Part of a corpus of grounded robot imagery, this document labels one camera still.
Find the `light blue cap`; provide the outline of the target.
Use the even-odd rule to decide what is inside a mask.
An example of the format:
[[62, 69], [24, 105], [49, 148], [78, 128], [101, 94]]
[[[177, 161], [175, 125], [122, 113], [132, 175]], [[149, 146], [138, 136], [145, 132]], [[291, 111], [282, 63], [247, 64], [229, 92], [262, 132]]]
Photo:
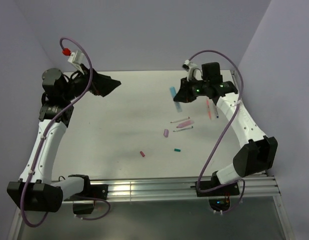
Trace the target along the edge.
[[175, 87], [171, 86], [169, 88], [169, 91], [170, 91], [171, 97], [174, 98], [176, 96], [176, 94], [177, 94]]

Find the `orange pen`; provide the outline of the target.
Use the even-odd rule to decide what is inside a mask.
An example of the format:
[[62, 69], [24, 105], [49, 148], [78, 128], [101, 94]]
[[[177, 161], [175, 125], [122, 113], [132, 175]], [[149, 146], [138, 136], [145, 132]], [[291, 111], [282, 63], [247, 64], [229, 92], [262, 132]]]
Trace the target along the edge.
[[210, 102], [209, 102], [208, 98], [206, 99], [206, 106], [207, 106], [208, 117], [209, 117], [210, 120], [212, 120], [212, 111], [211, 111], [211, 108], [210, 108]]

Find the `white thin pen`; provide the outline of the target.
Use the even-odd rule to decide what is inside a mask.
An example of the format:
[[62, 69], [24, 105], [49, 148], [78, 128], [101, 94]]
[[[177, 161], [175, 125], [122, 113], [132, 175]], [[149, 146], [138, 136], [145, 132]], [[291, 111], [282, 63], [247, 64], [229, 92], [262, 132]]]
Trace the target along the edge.
[[181, 118], [181, 119], [173, 120], [170, 123], [172, 123], [172, 124], [179, 123], [179, 122], [187, 121], [189, 119], [190, 119], [190, 117], [188, 116], [188, 117], [184, 117], [184, 118]]

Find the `grey blue-tip pen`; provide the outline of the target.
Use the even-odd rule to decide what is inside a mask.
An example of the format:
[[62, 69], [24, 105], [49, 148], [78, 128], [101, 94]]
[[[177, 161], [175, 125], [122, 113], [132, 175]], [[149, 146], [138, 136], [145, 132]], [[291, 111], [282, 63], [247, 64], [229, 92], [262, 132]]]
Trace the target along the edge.
[[212, 106], [213, 106], [214, 115], [218, 119], [219, 118], [218, 108], [215, 104], [213, 104]]

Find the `light blue highlighter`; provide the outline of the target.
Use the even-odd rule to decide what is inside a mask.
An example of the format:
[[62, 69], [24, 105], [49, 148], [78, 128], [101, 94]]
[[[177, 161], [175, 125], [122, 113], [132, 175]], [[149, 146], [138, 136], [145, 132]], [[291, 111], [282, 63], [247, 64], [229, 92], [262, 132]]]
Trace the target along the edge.
[[181, 113], [183, 111], [181, 104], [179, 102], [175, 102], [174, 104], [175, 104], [177, 112]]

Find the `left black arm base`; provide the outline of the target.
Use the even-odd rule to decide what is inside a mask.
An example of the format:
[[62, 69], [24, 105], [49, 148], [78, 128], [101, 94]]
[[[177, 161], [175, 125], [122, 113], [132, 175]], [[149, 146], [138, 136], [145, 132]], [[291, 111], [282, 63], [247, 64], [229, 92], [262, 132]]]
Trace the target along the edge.
[[[91, 185], [87, 193], [77, 193], [70, 199], [72, 201], [83, 201], [84, 197], [87, 197], [106, 200], [108, 196], [108, 188], [108, 184]], [[90, 215], [93, 212], [95, 205], [95, 201], [93, 201], [93, 203], [74, 203], [72, 205], [72, 210], [76, 215]]]

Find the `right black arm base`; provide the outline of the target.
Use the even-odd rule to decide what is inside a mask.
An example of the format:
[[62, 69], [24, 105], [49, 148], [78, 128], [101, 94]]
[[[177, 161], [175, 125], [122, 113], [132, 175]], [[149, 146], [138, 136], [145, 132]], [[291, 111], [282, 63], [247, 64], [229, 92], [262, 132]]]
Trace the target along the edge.
[[197, 197], [230, 197], [240, 195], [237, 182], [214, 186], [211, 180], [204, 180], [200, 182], [200, 190], [197, 189], [197, 182], [191, 188], [195, 189]]

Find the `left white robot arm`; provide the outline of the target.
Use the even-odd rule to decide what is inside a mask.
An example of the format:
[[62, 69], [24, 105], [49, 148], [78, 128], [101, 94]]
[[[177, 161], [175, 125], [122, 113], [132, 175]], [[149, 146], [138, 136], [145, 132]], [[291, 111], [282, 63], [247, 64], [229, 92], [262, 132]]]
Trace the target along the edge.
[[58, 68], [50, 68], [42, 74], [44, 93], [35, 145], [18, 181], [11, 181], [7, 186], [8, 195], [21, 211], [55, 213], [63, 200], [74, 195], [81, 200], [91, 196], [87, 175], [72, 174], [60, 183], [53, 183], [53, 165], [74, 111], [72, 101], [85, 89], [95, 96], [105, 97], [121, 84], [85, 66], [71, 77]]

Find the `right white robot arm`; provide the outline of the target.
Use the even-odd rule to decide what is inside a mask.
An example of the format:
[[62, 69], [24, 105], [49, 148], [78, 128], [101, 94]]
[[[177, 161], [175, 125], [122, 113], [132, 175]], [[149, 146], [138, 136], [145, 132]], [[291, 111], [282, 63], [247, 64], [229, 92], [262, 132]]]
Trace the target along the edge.
[[208, 97], [228, 120], [236, 134], [240, 150], [233, 157], [232, 163], [211, 176], [211, 190], [222, 195], [234, 183], [246, 176], [269, 170], [278, 149], [275, 137], [268, 137], [255, 123], [232, 81], [224, 81], [220, 65], [217, 62], [201, 66], [202, 79], [195, 77], [197, 65], [186, 60], [182, 65], [187, 76], [180, 80], [180, 88], [173, 100], [191, 103], [199, 96]]

